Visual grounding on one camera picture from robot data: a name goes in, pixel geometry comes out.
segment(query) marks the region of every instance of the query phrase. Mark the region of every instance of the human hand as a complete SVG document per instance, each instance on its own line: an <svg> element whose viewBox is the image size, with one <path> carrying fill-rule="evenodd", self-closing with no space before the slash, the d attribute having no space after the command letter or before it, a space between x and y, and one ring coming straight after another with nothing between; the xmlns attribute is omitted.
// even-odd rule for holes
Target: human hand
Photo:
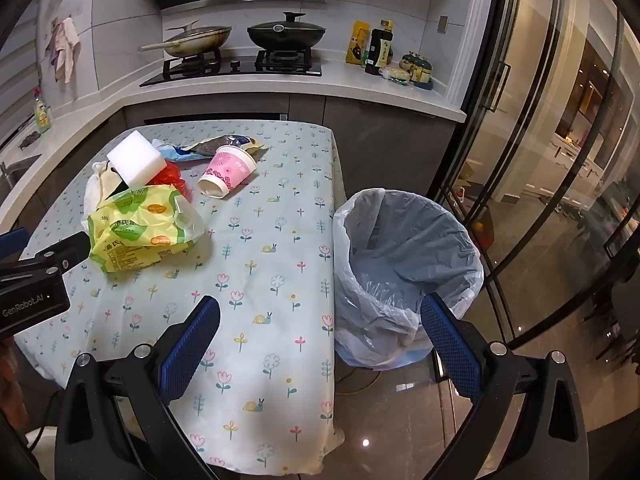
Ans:
<svg viewBox="0 0 640 480"><path fill-rule="evenodd" d="M12 350L14 338L0 342L0 410L15 430L24 430L29 421L18 384L18 361Z"/></svg>

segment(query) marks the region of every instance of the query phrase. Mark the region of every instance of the metal bolt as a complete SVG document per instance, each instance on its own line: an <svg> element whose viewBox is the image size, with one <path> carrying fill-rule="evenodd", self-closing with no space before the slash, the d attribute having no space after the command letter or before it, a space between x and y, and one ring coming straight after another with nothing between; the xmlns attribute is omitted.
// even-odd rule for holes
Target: metal bolt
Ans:
<svg viewBox="0 0 640 480"><path fill-rule="evenodd" d="M135 355L138 359L143 359L149 354L151 354L151 346L149 345L138 345L133 351L133 355Z"/></svg>
<svg viewBox="0 0 640 480"><path fill-rule="evenodd" d="M505 355L507 353L507 347L499 341L494 341L489 345L489 350L495 355Z"/></svg>
<svg viewBox="0 0 640 480"><path fill-rule="evenodd" d="M554 350L553 352L551 352L551 358L559 365L566 361L564 354L558 350Z"/></svg>
<svg viewBox="0 0 640 480"><path fill-rule="evenodd" d="M87 354L85 352L83 354L80 354L76 358L76 363L78 363L78 366L87 366L90 360L91 360L91 354Z"/></svg>

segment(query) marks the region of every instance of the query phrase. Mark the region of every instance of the trash can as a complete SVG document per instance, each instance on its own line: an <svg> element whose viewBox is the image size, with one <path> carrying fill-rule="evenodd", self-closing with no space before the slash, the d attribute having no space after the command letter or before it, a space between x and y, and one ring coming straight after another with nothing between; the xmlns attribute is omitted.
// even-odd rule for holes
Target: trash can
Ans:
<svg viewBox="0 0 640 480"><path fill-rule="evenodd" d="M484 271L466 229L443 207L404 191L366 189L334 215L335 346L351 366L390 370L433 345L420 302L437 292L460 319Z"/></svg>

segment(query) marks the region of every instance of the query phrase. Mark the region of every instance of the sink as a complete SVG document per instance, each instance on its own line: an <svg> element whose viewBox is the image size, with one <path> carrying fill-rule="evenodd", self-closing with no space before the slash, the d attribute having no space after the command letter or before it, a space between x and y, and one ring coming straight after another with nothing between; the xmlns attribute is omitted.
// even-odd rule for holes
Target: sink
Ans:
<svg viewBox="0 0 640 480"><path fill-rule="evenodd" d="M9 166L0 164L0 204L39 157L39 155L30 156Z"/></svg>

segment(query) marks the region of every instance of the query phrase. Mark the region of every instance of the black bottle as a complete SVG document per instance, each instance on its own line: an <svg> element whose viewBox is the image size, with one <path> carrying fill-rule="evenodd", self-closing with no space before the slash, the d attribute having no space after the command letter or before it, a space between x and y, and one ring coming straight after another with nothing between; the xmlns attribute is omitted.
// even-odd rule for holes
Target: black bottle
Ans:
<svg viewBox="0 0 640 480"><path fill-rule="evenodd" d="M394 38L394 34L391 32L393 23L389 20L382 20L380 25L384 28L374 28L371 31L369 58L364 67L367 74L380 75L380 69L386 65L391 50L391 40Z"/></svg>

